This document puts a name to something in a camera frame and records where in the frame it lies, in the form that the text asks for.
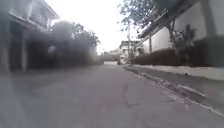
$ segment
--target building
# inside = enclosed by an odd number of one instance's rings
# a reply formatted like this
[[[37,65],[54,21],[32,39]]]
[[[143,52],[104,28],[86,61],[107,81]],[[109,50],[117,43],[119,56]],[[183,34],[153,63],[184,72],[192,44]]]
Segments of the building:
[[[142,41],[139,44],[146,44],[149,52],[172,47],[170,34],[165,23],[175,19],[174,30],[182,31],[186,25],[195,29],[194,41],[207,40],[209,43],[209,62],[214,66],[224,65],[222,36],[224,35],[224,1],[223,0],[180,0],[175,11],[164,15],[151,24],[139,37]]]
[[[144,54],[147,48],[144,44],[139,44],[140,41],[122,41],[119,46],[120,56],[128,59],[129,56],[136,57],[140,54]]]
[[[6,7],[0,10],[0,31],[5,35],[1,37],[1,67],[26,70],[31,63],[36,63],[33,60],[44,58],[47,48],[42,46],[52,42],[51,22],[59,16],[44,0],[15,0],[3,4]],[[42,53],[35,51],[37,46]]]

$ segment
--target shrub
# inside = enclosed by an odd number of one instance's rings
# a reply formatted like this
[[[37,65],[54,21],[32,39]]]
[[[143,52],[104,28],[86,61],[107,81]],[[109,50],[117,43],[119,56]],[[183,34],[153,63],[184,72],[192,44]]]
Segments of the shrub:
[[[136,57],[135,59],[132,60],[132,63],[140,65],[170,65],[170,66],[181,65],[181,62],[175,55],[174,50],[171,48],[158,50],[151,54],[145,54]]]

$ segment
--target street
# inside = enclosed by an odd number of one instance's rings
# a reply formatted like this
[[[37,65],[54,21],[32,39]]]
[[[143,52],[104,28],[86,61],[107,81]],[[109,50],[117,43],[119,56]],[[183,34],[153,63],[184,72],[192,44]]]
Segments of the street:
[[[3,82],[1,127],[224,127],[222,116],[112,63],[9,75]]]

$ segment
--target sky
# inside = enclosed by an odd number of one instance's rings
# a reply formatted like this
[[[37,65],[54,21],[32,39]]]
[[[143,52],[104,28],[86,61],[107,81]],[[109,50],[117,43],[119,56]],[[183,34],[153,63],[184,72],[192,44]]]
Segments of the sky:
[[[101,41],[97,47],[98,53],[114,50],[122,40],[127,40],[127,32],[120,31],[123,25],[117,24],[122,19],[117,9],[122,0],[45,1],[62,19],[80,23],[86,30],[93,30]],[[134,29],[131,29],[131,36],[136,37]]]

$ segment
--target wall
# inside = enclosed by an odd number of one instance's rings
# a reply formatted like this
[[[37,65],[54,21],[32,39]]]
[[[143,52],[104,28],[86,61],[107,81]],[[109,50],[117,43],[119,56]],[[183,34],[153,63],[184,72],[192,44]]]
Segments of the wall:
[[[194,40],[199,40],[207,36],[201,4],[199,2],[177,18],[174,29],[176,31],[182,31],[187,24],[190,24],[191,28],[196,29]]]
[[[174,29],[176,31],[182,31],[185,29],[187,24],[190,24],[191,28],[196,29],[195,40],[206,37],[205,21],[201,10],[201,4],[199,2],[194,4],[190,9],[176,19]],[[148,40],[146,40],[143,44],[149,47]],[[152,51],[169,47],[172,47],[172,44],[170,43],[169,31],[164,27],[152,36]]]
[[[171,47],[170,35],[167,28],[162,28],[156,34],[151,37],[152,40],[152,52],[164,48]]]
[[[224,35],[224,0],[210,0],[210,7],[215,21],[216,33],[217,35]]]

